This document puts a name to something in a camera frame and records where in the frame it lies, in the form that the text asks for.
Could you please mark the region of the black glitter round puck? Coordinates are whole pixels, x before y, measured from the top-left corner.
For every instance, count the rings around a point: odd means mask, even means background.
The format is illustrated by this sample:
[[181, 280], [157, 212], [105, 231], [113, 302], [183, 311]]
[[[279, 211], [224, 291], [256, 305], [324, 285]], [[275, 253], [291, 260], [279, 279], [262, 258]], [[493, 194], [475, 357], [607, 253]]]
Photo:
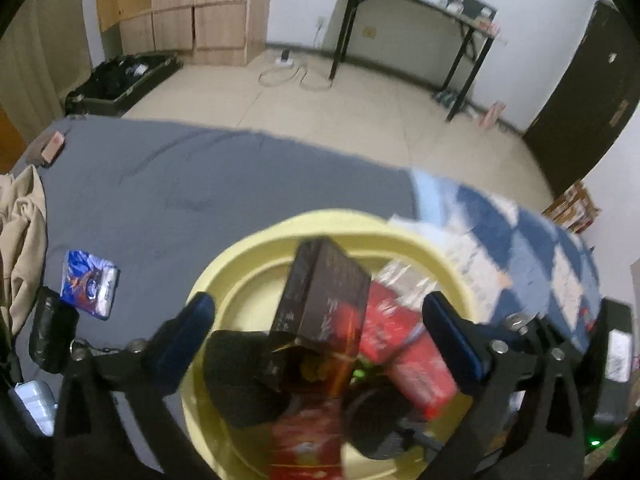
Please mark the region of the black glitter round puck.
[[291, 397], [266, 382], [264, 332], [216, 330], [207, 339], [203, 380], [214, 408], [231, 427], [245, 429], [274, 422], [290, 407]]

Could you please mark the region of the black open suitcase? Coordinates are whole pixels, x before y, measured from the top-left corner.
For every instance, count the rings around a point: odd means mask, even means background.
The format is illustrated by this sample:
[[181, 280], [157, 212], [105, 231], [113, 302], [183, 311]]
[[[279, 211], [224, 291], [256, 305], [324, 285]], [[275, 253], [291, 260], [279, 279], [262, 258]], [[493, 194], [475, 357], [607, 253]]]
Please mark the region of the black open suitcase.
[[175, 54], [119, 55], [91, 72], [64, 101], [64, 115], [122, 117], [182, 67]]

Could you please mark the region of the white plush burger keychain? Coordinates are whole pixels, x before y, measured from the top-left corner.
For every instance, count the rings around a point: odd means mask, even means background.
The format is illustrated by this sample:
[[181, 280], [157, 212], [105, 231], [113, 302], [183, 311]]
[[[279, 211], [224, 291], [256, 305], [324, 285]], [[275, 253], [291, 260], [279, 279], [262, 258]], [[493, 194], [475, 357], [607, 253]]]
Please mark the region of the white plush burger keychain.
[[354, 362], [354, 368], [352, 369], [352, 378], [350, 378], [349, 385], [356, 386], [364, 380], [373, 378], [384, 372], [384, 366], [382, 364], [375, 363], [363, 354], [360, 354]]

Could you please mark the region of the black folding table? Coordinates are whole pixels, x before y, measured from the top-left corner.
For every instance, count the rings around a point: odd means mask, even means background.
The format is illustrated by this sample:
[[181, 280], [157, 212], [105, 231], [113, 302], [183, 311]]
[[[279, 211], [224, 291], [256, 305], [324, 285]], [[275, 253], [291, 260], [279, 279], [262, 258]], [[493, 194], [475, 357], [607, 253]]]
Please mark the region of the black folding table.
[[345, 0], [329, 80], [345, 63], [359, 64], [433, 90], [448, 120], [468, 95], [498, 32], [491, 22], [432, 0]]

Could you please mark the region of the dark brown door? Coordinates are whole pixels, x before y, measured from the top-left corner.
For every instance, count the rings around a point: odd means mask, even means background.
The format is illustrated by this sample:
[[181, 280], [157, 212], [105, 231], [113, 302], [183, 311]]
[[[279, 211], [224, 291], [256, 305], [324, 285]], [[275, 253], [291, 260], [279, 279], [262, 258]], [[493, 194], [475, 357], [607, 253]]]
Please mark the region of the dark brown door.
[[599, 0], [572, 62], [524, 134], [555, 197], [600, 162], [638, 102], [639, 41]]

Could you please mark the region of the pink bag on floor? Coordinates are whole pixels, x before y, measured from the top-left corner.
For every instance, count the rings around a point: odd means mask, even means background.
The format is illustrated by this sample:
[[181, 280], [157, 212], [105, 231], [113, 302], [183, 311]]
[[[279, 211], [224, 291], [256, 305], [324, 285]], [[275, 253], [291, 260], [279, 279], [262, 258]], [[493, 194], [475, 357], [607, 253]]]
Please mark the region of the pink bag on floor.
[[480, 118], [478, 125], [480, 128], [490, 130], [498, 124], [501, 114], [506, 108], [506, 104], [501, 101], [497, 101], [486, 110], [485, 114]]

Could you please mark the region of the beige cloth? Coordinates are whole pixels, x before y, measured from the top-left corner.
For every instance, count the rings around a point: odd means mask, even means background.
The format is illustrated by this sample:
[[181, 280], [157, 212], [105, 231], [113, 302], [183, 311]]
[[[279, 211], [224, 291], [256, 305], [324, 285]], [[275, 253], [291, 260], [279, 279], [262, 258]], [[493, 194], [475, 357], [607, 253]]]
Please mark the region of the beige cloth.
[[46, 196], [35, 166], [1, 176], [1, 329], [12, 342], [41, 283], [47, 250]]

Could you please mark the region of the large red cigarette carton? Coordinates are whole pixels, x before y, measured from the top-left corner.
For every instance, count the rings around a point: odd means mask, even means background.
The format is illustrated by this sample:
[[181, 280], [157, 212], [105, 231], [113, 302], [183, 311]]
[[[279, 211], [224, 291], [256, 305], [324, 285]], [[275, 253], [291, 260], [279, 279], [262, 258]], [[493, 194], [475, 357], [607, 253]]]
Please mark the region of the large red cigarette carton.
[[269, 478], [343, 479], [341, 402], [304, 405], [271, 428]]

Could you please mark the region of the dark red gift box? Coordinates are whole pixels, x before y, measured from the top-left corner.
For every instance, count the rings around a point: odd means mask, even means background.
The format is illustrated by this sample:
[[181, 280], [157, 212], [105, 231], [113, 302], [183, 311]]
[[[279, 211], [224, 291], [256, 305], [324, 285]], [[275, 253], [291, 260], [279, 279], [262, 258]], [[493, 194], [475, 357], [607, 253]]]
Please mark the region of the dark red gift box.
[[370, 273], [329, 237], [297, 247], [272, 321], [265, 380], [319, 399], [343, 395], [359, 354]]

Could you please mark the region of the black pouch with keyring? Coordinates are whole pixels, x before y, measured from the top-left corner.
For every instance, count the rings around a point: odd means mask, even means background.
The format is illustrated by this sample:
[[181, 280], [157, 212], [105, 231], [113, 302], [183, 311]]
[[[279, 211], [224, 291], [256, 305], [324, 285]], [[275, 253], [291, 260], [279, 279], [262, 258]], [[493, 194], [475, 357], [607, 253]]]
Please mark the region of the black pouch with keyring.
[[79, 313], [54, 290], [40, 287], [29, 336], [29, 355], [45, 372], [61, 374], [70, 359]]

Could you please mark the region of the white plastic device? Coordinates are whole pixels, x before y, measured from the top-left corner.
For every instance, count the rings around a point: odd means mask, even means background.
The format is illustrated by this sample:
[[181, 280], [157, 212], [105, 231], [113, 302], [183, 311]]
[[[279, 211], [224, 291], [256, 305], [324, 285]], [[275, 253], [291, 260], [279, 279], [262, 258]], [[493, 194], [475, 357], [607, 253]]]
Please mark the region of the white plastic device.
[[18, 384], [13, 392], [40, 432], [46, 437], [52, 437], [58, 404], [50, 387], [42, 380], [32, 380]]

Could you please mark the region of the black round puck under carton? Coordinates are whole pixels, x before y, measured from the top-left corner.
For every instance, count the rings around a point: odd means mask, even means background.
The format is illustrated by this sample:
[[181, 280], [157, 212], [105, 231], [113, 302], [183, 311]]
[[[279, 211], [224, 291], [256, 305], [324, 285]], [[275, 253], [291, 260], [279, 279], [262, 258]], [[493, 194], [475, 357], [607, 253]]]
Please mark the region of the black round puck under carton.
[[342, 402], [346, 441], [370, 460], [390, 460], [413, 445], [408, 417], [413, 404], [384, 375], [349, 388]]

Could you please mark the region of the cardboard boxes by wall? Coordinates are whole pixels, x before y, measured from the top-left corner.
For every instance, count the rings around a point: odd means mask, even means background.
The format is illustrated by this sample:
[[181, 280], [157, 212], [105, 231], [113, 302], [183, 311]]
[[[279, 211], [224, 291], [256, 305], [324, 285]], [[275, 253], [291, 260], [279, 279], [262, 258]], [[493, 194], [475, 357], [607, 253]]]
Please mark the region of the cardboard boxes by wall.
[[567, 231], [582, 234], [598, 218], [600, 209], [582, 180], [572, 184], [542, 214]]

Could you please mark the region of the red white cigarette pack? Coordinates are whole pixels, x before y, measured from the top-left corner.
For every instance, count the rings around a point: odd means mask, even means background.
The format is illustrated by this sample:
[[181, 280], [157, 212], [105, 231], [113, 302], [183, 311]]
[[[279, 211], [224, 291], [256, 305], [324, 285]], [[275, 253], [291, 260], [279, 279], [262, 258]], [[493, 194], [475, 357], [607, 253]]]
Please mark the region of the red white cigarette pack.
[[403, 306], [396, 292], [377, 281], [370, 284], [359, 353], [382, 367], [427, 420], [437, 417], [458, 392], [422, 314]]

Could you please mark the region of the small brown box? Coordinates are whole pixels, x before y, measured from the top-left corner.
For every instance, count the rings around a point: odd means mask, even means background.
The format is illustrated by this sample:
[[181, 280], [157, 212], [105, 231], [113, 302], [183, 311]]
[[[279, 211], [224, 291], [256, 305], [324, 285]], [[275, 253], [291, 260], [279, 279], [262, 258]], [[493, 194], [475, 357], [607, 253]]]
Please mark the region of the small brown box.
[[59, 131], [43, 132], [26, 151], [25, 160], [29, 165], [49, 167], [61, 154], [65, 136]]

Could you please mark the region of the blue snack packet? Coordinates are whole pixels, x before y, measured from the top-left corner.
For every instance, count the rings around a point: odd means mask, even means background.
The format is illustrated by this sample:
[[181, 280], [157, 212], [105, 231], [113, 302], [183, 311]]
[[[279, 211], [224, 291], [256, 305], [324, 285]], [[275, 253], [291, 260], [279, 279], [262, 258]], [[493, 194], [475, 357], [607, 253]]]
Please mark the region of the blue snack packet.
[[99, 320], [111, 315], [119, 268], [83, 250], [68, 250], [63, 259], [60, 297]]

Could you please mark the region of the blue white checkered rug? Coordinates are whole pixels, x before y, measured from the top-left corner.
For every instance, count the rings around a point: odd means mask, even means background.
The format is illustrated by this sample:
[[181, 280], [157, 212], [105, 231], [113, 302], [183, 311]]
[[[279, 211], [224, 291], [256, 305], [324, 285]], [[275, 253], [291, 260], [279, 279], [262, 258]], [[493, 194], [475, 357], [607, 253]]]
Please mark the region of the blue white checkered rug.
[[587, 349], [601, 293], [578, 235], [499, 194], [421, 170], [409, 177], [414, 217], [393, 222], [446, 256], [472, 290], [482, 321], [544, 314], [577, 349]]

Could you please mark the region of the wooden cabinet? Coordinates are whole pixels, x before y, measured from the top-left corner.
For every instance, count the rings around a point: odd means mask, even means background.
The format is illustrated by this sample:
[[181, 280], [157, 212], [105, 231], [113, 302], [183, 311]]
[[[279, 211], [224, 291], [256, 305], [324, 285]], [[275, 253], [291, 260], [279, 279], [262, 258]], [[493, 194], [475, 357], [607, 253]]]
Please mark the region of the wooden cabinet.
[[169, 52], [245, 66], [265, 50], [271, 0], [93, 0], [104, 58]]

